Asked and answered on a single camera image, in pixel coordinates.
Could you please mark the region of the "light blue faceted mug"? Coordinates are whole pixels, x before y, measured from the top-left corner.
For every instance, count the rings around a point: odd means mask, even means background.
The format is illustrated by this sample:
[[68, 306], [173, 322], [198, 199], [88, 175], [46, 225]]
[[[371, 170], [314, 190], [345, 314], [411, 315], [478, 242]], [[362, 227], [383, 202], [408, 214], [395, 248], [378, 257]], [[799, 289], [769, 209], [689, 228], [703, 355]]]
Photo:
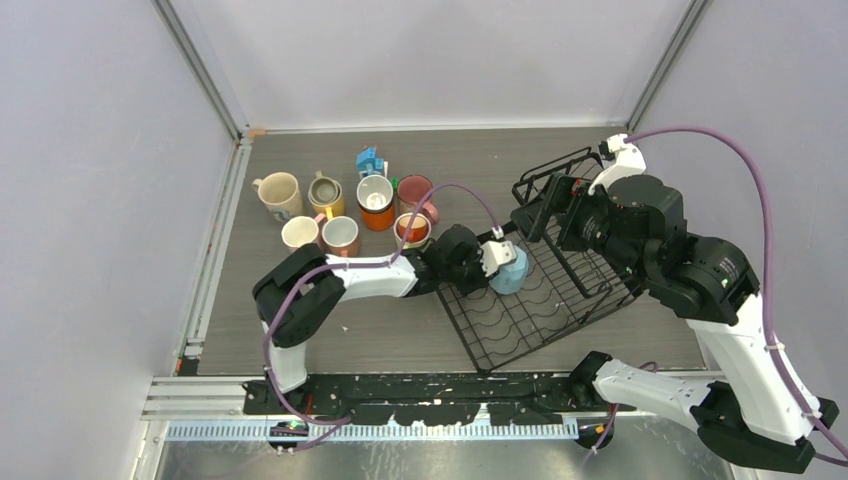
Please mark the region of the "light blue faceted mug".
[[490, 281], [490, 287], [499, 295], [515, 294], [523, 287], [528, 272], [526, 252], [515, 247], [514, 261], [499, 268], [497, 275]]

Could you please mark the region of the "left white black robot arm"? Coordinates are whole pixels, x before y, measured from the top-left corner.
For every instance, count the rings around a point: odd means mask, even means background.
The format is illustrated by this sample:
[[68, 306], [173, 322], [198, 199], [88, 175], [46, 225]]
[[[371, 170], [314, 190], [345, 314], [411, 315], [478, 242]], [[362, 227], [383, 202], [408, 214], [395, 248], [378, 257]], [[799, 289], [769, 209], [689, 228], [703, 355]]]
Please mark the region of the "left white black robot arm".
[[501, 228], [476, 235], [459, 224], [437, 239], [382, 257], [331, 255], [314, 244], [298, 248], [252, 289], [264, 324], [268, 400], [284, 414], [305, 405], [306, 343], [337, 304], [371, 297], [416, 297], [444, 284], [467, 295], [487, 287], [516, 258], [515, 247]]

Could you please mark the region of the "cream patterned mug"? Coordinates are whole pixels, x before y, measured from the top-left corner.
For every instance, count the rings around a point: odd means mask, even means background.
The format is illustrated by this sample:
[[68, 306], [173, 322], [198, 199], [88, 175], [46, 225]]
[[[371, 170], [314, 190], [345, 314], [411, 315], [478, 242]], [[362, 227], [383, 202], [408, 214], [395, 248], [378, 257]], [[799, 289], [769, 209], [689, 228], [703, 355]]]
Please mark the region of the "cream patterned mug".
[[297, 178], [288, 172], [257, 178], [252, 187], [274, 219], [286, 223], [304, 214], [303, 197]]

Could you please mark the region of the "yellow mug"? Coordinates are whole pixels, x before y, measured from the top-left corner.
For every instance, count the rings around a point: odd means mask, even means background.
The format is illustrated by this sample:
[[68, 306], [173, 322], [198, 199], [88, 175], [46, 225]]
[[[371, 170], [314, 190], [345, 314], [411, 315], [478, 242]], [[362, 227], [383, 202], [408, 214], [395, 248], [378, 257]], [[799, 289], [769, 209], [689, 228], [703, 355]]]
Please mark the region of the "yellow mug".
[[327, 219], [346, 215], [345, 199], [342, 195], [339, 195], [332, 202], [321, 202], [311, 199], [310, 203], [318, 215], [323, 215]]

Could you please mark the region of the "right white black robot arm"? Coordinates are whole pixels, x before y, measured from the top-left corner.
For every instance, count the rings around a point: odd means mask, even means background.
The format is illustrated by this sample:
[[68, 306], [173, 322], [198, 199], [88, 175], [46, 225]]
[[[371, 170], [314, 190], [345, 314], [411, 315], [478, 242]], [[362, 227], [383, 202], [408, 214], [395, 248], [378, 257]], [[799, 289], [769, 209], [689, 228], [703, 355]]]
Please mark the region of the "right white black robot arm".
[[772, 359], [754, 270], [733, 243], [688, 231], [679, 191], [650, 175], [590, 188], [555, 173], [511, 219], [531, 242], [555, 221], [559, 249], [600, 255], [631, 293], [647, 293], [683, 319], [723, 374], [687, 383], [593, 351], [569, 376], [577, 406], [591, 411], [607, 402], [654, 413], [738, 466], [807, 469], [816, 453], [809, 436], [831, 426], [838, 407], [811, 394], [794, 398]]

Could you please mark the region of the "small beige cup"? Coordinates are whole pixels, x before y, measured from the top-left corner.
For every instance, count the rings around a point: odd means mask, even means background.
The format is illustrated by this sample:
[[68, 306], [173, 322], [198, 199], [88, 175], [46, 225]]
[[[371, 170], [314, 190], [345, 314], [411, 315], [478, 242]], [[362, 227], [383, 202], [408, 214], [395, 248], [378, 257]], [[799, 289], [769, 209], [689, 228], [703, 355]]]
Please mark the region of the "small beige cup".
[[313, 205], [331, 205], [341, 196], [342, 187], [336, 180], [325, 176], [321, 171], [315, 173], [315, 178], [308, 188], [308, 198]]

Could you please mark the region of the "light pink mug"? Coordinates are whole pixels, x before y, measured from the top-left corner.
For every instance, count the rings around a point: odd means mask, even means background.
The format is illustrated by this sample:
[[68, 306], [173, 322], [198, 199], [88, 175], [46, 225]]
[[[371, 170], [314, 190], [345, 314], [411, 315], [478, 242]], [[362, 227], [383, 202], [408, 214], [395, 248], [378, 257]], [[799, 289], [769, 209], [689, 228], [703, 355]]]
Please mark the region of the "light pink mug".
[[281, 230], [281, 239], [289, 252], [293, 253], [307, 244], [315, 244], [324, 250], [322, 228], [327, 217], [321, 213], [315, 217], [297, 216], [290, 219]]

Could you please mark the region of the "salmon pink mug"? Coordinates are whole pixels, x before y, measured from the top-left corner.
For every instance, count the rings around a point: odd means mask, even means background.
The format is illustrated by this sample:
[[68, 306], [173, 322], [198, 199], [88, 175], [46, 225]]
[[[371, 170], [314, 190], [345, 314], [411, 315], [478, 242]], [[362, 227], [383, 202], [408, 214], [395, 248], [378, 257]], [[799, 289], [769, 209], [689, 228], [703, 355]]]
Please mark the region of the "salmon pink mug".
[[358, 223], [351, 217], [337, 216], [327, 220], [321, 236], [332, 255], [357, 257], [360, 254], [360, 229]]

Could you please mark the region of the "small orange cup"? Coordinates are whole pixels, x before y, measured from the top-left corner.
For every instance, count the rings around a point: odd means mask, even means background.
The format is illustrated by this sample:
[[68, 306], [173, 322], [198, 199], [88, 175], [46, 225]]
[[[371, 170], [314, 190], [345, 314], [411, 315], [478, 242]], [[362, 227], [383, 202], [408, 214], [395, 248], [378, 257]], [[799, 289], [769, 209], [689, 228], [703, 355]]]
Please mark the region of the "small orange cup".
[[430, 223], [423, 215], [412, 217], [404, 214], [396, 221], [395, 233], [399, 239], [405, 238], [407, 243], [420, 242], [428, 237]]

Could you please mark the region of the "orange mug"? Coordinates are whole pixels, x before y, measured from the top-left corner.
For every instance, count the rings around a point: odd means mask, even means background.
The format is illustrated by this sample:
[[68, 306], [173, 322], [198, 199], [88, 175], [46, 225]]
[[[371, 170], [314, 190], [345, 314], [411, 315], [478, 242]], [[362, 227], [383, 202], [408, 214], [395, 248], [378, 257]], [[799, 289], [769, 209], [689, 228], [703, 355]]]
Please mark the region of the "orange mug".
[[366, 228], [372, 231], [389, 230], [396, 219], [395, 206], [389, 204], [379, 211], [372, 211], [365, 207], [360, 208], [361, 218]]

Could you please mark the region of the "black wire dish rack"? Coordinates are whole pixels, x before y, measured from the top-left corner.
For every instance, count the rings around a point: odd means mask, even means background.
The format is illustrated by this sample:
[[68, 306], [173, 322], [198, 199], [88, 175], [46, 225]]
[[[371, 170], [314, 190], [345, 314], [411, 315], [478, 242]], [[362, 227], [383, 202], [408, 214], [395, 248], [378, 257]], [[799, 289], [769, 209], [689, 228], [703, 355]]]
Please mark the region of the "black wire dish rack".
[[601, 170], [588, 147], [547, 162], [531, 159], [485, 173], [480, 163], [455, 180], [471, 187], [492, 207], [508, 238], [525, 252], [528, 272], [519, 290], [492, 289], [461, 295], [445, 285], [434, 296], [439, 334], [427, 353], [429, 369], [443, 372], [557, 371], [576, 365], [595, 349], [586, 335], [596, 322], [636, 302], [624, 281], [591, 251], [566, 252], [556, 245], [559, 228], [528, 242], [508, 225], [512, 210], [533, 199], [552, 173], [591, 178]]

